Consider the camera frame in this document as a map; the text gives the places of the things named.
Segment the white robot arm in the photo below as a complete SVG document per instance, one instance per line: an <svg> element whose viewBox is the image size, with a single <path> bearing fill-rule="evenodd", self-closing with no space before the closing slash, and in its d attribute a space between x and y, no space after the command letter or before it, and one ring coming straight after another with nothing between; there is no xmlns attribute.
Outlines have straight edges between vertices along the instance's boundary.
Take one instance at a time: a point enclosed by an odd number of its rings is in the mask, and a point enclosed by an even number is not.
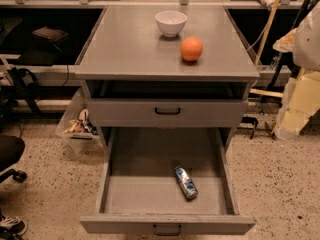
<svg viewBox="0 0 320 240"><path fill-rule="evenodd" d="M300 67L285 86L273 132L279 139L297 136L320 110L320 2L299 26L277 40L275 50L291 52Z"/></svg>

